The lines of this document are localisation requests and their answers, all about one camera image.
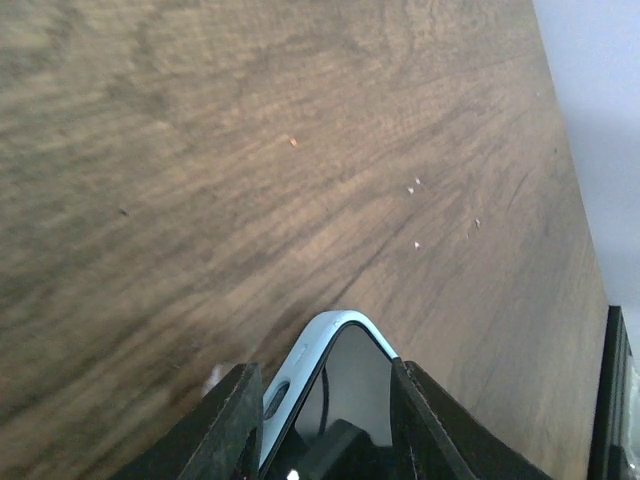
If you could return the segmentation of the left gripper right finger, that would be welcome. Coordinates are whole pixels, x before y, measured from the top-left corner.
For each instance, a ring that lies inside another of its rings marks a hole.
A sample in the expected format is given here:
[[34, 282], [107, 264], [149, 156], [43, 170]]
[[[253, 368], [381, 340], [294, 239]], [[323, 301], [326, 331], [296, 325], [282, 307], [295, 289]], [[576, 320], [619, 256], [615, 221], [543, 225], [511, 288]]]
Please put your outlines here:
[[417, 363], [395, 358], [390, 426], [399, 479], [547, 479]]

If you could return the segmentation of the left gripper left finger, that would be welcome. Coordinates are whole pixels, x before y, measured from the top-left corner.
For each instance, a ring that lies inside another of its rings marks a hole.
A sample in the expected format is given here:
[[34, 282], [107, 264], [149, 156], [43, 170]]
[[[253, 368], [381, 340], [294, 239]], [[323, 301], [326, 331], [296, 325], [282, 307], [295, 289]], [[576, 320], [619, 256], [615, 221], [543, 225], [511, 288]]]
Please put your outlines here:
[[263, 386], [256, 363], [239, 364], [114, 479], [257, 479]]

